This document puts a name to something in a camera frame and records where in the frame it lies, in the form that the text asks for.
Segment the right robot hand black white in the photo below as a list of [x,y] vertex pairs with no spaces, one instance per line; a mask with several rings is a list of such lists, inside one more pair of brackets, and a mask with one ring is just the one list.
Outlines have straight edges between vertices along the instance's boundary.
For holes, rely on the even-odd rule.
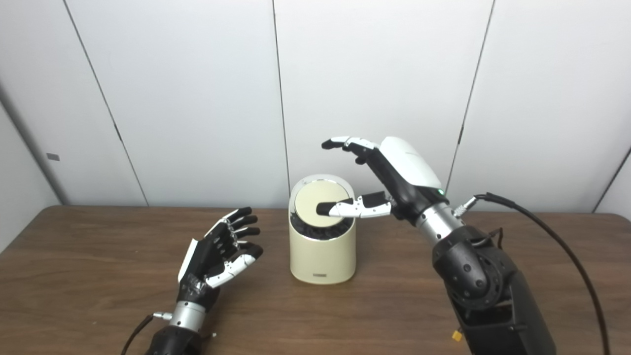
[[387,137],[380,144],[359,137],[334,137],[322,148],[341,148],[356,155],[356,164],[369,166],[385,191],[321,202],[315,211],[321,216],[374,218],[394,215],[414,224],[433,205],[448,204],[444,189],[433,169],[405,140]]

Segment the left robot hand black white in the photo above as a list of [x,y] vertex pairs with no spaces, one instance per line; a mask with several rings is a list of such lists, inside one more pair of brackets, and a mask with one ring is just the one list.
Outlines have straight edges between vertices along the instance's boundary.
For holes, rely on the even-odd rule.
[[261,246],[243,240],[261,233],[252,226],[257,221],[251,207],[239,208],[217,220],[202,239],[193,239],[178,273],[176,301],[211,310],[220,287],[263,254]]

